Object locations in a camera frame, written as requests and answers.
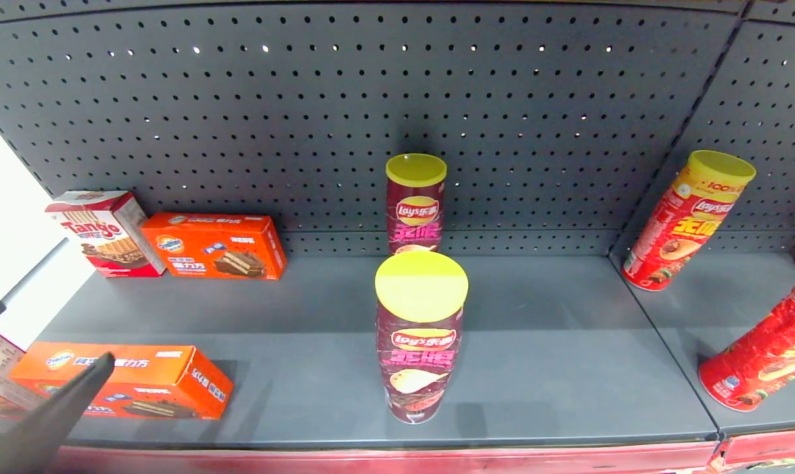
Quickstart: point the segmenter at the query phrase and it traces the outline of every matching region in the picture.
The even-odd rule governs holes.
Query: yellow plastic cap
[[[379,266],[373,285],[385,309],[418,323],[449,318],[467,298],[467,273],[455,260],[436,252],[389,256]]]
[[[713,150],[696,150],[690,153],[687,166],[708,179],[732,186],[744,185],[757,174],[755,167],[746,160]]]
[[[447,164],[431,154],[399,154],[385,164],[385,175],[399,185],[427,187],[445,180]]]

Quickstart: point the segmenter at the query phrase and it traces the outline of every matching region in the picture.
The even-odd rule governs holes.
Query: orange snack box
[[[279,280],[286,267],[268,216],[157,213],[142,234],[176,277]]]
[[[11,371],[11,378],[50,396],[107,352],[114,355],[115,368],[86,415],[222,417],[234,384],[195,346],[35,342]]]

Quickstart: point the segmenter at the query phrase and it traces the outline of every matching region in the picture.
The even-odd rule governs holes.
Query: tango wafer box
[[[111,378],[86,415],[217,420],[233,382],[195,346],[35,342],[11,378],[51,396],[102,354],[112,353]]]
[[[69,191],[45,208],[106,277],[159,277],[165,265],[142,237],[148,218],[126,191]]]
[[[176,277],[279,280],[286,267],[267,216],[157,213],[142,233]]]

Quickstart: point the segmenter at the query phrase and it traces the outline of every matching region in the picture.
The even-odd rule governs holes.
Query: store shelf
[[[460,359],[436,418],[419,426],[385,407],[373,338],[380,258],[292,259],[280,282],[94,275],[41,339],[195,344],[236,389],[220,422],[85,417],[71,443],[313,449],[715,437],[607,259],[458,260],[472,285]]]
[[[701,389],[696,367],[750,330],[795,285],[795,264],[786,254],[696,256],[661,293],[633,293],[713,420],[727,435],[795,429],[795,381],[755,411],[732,411]]]

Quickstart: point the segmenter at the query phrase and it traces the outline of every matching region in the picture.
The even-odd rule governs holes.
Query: lay's chip can
[[[467,275],[436,252],[388,258],[374,279],[377,354],[391,414],[423,423],[436,414],[461,342]]]
[[[447,165],[436,156],[399,154],[385,165],[389,252],[437,251]]]
[[[766,318],[699,366],[699,381],[725,407],[752,411],[795,379],[795,288]]]
[[[626,258],[625,279],[649,291],[666,288],[719,228],[755,174],[754,166],[729,154],[690,153]]]

